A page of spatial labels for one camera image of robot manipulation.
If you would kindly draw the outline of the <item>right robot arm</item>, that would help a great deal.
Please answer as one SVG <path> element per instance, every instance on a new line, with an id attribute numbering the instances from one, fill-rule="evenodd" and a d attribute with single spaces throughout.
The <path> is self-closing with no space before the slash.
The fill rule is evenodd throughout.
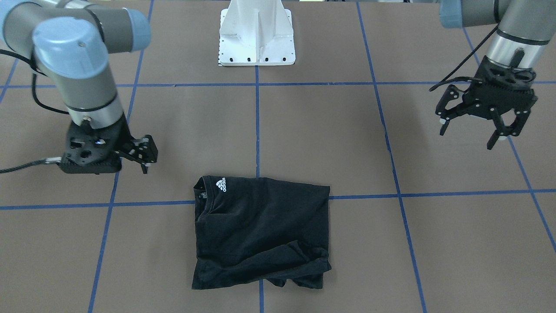
<path id="1" fill-rule="evenodd" d="M 136 139 L 109 65 L 109 54 L 142 51 L 151 26 L 139 10 L 110 8 L 86 0 L 3 0 L 3 55 L 32 70 L 31 93 L 37 105 L 72 119 L 62 156 L 2 169 L 10 173 L 56 164 L 65 173 L 116 173 L 121 158 L 143 173 L 157 162 L 151 135 Z"/>

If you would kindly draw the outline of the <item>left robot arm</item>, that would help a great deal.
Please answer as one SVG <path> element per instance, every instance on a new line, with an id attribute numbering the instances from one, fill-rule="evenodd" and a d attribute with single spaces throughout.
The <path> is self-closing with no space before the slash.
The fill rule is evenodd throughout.
<path id="1" fill-rule="evenodd" d="M 449 123 L 470 115 L 491 120 L 495 130 L 487 148 L 520 135 L 537 101 L 532 85 L 534 66 L 555 34 L 553 0 L 441 0 L 439 17 L 445 28 L 493 24 L 491 46 L 473 77 L 447 75 L 433 85 L 447 85 L 435 113 L 440 135 Z"/>

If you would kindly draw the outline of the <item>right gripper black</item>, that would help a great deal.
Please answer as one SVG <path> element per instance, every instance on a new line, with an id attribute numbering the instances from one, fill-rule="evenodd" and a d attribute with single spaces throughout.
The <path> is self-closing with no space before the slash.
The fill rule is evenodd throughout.
<path id="1" fill-rule="evenodd" d="M 123 157 L 139 163 L 143 174 L 147 174 L 149 167 L 157 163 L 158 154 L 153 137 L 131 137 L 125 115 L 121 115 L 113 125 L 100 129 L 93 129 L 87 120 L 80 125 L 71 122 L 58 166 L 68 174 L 116 173 L 122 168 Z"/>

